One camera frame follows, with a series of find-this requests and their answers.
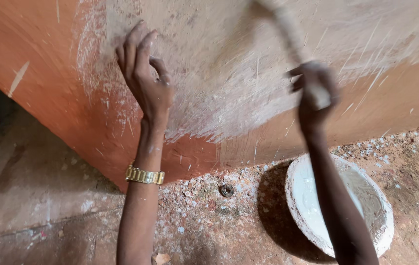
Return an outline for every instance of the white bowl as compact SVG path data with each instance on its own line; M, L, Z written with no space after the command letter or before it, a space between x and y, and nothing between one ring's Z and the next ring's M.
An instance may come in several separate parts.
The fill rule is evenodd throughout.
M350 197L364 216L377 256L390 248L393 240L393 210L378 185L357 165L332 155ZM288 207L296 225L325 254L334 257L314 183L309 154L297 158L288 168L285 180Z

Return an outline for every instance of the metal watch band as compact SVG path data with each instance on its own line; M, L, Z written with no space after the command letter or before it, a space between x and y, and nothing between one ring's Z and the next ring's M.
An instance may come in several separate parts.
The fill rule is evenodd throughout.
M164 183L165 172L150 172L141 170L133 165L129 165L126 169L127 182L137 181L146 184L162 184Z

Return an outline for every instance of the person's right hand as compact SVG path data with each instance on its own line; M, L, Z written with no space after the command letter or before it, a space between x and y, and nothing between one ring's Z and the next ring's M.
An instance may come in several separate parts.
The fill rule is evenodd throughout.
M147 32L146 23L141 20L127 34L125 42L116 48L118 65L127 86L144 112L143 118L149 121L164 119L166 125L174 87L162 59L151 56L157 31ZM159 79L152 77L150 66L156 69Z
M298 108L300 127L305 137L322 132L328 114L339 102L339 89L331 76L330 70L321 63L310 61L301 64L288 73L292 77L301 75L293 84L293 91L298 91L307 86L322 86L329 91L331 96L330 106L315 110L313 104L308 101L307 96L303 93Z

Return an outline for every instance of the dry leaf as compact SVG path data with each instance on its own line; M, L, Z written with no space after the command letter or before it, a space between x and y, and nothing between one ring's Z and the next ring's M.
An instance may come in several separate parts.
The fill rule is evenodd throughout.
M165 263L170 261L170 255L169 254L157 253L157 255L153 256L152 258L155 261L155 263L157 263L157 265L162 265L162 264L165 264Z

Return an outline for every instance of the floor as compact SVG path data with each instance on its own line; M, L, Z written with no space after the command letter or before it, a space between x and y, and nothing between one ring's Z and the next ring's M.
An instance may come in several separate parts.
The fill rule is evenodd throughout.
M114 264L124 195L18 106L0 124L0 264ZM392 204L383 265L419 264L419 129L331 149L364 168ZM160 188L155 254L168 265L331 264L295 225L292 159ZM232 184L230 198L219 192Z

